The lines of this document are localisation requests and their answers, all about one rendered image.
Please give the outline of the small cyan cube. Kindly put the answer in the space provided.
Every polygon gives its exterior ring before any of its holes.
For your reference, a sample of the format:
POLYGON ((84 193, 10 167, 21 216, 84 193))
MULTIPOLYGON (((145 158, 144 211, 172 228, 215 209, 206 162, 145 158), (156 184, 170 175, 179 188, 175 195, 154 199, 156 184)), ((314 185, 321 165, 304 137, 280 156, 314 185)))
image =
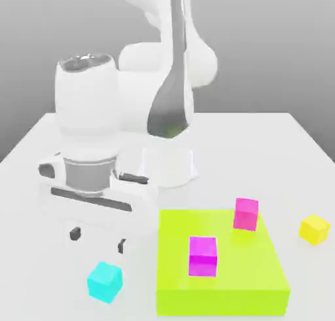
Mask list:
POLYGON ((122 269, 116 265, 99 262, 87 278, 89 296, 111 303, 123 286, 122 269))

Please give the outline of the small yellow cube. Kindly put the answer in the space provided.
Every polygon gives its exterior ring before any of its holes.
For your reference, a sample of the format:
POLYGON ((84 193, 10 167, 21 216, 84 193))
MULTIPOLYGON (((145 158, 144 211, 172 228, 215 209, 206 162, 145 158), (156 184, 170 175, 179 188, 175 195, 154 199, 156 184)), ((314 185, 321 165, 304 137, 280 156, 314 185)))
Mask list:
POLYGON ((328 221, 319 216, 310 215, 302 220, 298 234, 299 237, 316 246, 326 240, 329 229, 328 221))

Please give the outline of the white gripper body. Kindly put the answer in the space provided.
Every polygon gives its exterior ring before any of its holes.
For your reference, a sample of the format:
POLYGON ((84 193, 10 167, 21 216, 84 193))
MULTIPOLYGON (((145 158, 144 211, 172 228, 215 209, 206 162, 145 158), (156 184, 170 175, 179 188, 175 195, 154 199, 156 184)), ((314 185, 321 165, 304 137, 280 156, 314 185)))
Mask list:
POLYGON ((120 238, 136 238, 158 229, 158 190, 151 184, 112 181, 100 197, 84 197, 59 185, 39 186, 39 208, 60 221, 105 229, 120 238))

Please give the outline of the large lime green box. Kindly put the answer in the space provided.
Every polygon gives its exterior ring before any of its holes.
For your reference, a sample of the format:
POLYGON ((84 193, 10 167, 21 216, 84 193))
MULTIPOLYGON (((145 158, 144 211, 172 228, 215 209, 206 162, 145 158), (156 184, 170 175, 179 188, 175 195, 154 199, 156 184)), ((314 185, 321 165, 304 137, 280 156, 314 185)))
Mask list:
POLYGON ((161 210, 156 312, 159 316, 283 316, 291 289, 264 220, 233 226, 233 210, 161 210), (190 236, 217 239, 215 277, 189 276, 190 236))

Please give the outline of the small pink cube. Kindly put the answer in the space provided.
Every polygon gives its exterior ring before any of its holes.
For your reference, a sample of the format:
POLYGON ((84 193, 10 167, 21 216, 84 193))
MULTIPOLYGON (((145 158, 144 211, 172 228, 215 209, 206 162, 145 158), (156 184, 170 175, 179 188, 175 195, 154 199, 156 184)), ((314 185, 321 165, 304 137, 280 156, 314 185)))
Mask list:
POLYGON ((257 221, 258 201, 248 198, 237 198, 233 228, 256 231, 257 221))

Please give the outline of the small magenta cube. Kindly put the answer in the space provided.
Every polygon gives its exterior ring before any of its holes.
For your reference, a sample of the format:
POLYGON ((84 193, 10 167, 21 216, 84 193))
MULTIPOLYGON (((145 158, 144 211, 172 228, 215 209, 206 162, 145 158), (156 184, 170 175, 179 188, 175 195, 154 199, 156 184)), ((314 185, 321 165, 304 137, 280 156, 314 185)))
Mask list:
POLYGON ((188 241, 188 275, 216 277, 217 239, 212 236, 190 236, 188 241))

